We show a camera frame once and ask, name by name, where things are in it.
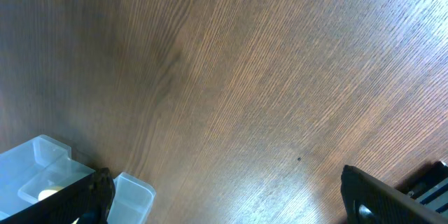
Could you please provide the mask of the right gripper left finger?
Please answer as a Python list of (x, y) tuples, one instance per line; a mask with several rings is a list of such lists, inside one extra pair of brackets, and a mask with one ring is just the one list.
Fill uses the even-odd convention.
[(108, 168), (101, 168), (1, 224), (107, 224), (116, 194)]

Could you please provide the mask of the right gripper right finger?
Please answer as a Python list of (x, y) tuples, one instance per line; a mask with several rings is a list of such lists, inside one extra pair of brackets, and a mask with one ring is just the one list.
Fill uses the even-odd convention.
[(446, 224), (447, 218), (415, 202), (403, 192), (407, 181), (420, 169), (400, 185), (391, 187), (355, 166), (346, 165), (341, 175), (341, 195), (347, 223)]

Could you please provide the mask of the yellow small bowl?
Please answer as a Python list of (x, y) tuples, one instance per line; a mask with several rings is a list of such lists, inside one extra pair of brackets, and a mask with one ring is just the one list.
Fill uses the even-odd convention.
[(42, 200), (48, 198), (49, 196), (54, 195), (55, 193), (58, 193), (62, 189), (63, 189), (63, 187), (59, 186), (59, 185), (50, 186), (49, 188), (42, 190), (38, 194), (38, 201), (42, 201)]

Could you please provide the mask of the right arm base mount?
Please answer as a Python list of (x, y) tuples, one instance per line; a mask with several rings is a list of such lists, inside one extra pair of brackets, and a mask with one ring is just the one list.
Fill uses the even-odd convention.
[(402, 191), (415, 202), (447, 218), (447, 164), (427, 164), (414, 173)]

